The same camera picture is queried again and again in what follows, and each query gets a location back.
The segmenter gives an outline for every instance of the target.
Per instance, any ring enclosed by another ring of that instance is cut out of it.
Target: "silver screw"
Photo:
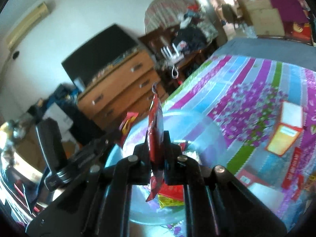
[[[215,171],[216,173],[223,173],[225,171],[225,168],[223,166],[216,166]]]
[[[180,162],[186,162],[188,160],[188,157],[185,155],[178,156],[178,161]]]
[[[99,170],[100,170],[99,165],[93,165],[90,167],[90,173],[92,173],[92,174],[99,172]]]
[[[129,162],[135,162],[138,160],[138,157],[136,155],[131,155],[128,157]]]

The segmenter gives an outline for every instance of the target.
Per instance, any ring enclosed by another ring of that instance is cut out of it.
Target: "transparent plastic bowl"
[[[164,113],[164,130],[168,130],[172,142],[189,141],[189,149],[195,150],[202,165],[214,167],[221,154],[227,151],[220,128],[207,116],[196,112],[169,111]],[[123,149],[115,146],[105,167],[132,155],[134,147],[145,141],[148,118],[135,125]],[[157,197],[146,202],[148,191],[143,186],[133,186],[130,220],[138,224],[163,225],[176,223],[185,218],[184,206],[160,209]]]

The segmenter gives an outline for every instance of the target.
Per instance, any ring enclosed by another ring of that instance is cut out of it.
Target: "wooden dresser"
[[[101,129],[117,127],[128,111],[138,112],[140,121],[148,115],[153,83],[158,83],[161,102],[168,97],[153,67],[147,51],[131,54],[80,94],[78,108]]]

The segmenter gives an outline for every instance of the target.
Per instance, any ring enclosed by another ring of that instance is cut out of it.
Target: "television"
[[[74,51],[62,66],[72,81],[80,77],[87,86],[101,69],[136,45],[136,41],[114,24]]]

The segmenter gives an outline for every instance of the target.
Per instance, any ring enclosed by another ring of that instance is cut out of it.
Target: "striped fabric cover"
[[[282,100],[303,106],[305,130],[295,145],[284,156],[278,157],[264,148]],[[243,168],[251,168],[256,176],[282,191],[285,198],[276,214],[290,228],[302,210],[302,202],[307,199],[304,193],[296,202],[291,199],[297,189],[298,177],[303,175],[306,179],[316,160],[313,131],[316,129],[315,72],[267,59],[213,56],[167,99],[163,111],[169,110],[194,110],[208,115],[220,125],[228,150],[219,162],[235,175]],[[146,129],[134,131],[127,145],[142,139],[145,132]],[[301,160],[290,189],[283,190],[281,184],[294,147],[301,148]]]

